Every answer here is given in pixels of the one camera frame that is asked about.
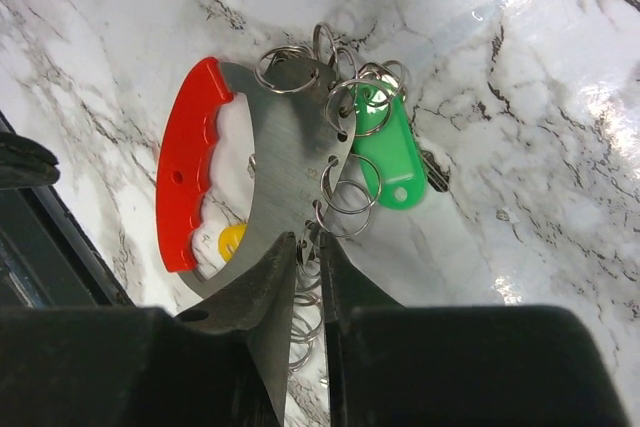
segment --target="red plastic grip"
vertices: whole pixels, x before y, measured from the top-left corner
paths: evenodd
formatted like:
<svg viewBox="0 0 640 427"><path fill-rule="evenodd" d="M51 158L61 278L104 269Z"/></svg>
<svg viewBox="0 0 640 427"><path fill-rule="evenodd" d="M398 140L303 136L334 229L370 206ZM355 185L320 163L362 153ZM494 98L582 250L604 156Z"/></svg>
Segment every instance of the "red plastic grip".
<svg viewBox="0 0 640 427"><path fill-rule="evenodd" d="M187 75L169 116L156 186L158 245L169 272L197 265L191 237L202 222L202 198L210 187L209 164L219 140L216 118L231 100L218 60L207 57Z"/></svg>

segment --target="white marble countertop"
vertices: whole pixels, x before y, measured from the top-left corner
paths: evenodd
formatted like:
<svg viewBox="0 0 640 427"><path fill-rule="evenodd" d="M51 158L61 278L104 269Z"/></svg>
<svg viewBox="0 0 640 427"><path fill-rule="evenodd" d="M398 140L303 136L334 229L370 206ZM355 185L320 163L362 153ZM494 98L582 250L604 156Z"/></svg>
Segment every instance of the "white marble countertop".
<svg viewBox="0 0 640 427"><path fill-rule="evenodd" d="M640 0L0 0L1 109L58 155L58 192L132 299L175 313L197 298L160 260L154 178L180 84L320 20L409 67L415 134L451 171L450 192L378 210L354 264L408 305L569 308L640 422ZM251 199L246 107L219 128L196 236L217 267L215 232ZM292 378L290 425L326 424L322 368Z"/></svg>

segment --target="green plastic tag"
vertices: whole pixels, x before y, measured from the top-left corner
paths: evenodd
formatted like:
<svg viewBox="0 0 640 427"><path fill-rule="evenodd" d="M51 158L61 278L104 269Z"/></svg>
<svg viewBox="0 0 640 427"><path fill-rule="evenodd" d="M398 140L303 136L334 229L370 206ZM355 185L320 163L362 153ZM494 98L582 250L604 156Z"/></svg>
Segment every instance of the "green plastic tag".
<svg viewBox="0 0 640 427"><path fill-rule="evenodd" d="M356 134L370 131L384 121L387 104L383 93L373 86L361 85L356 96ZM424 196L427 175L422 164L401 96L391 102L387 123L366 137L356 137L353 149L375 164L382 178L378 202L384 207L404 210L416 205ZM378 175L367 162L360 161L371 195L378 192Z"/></svg>

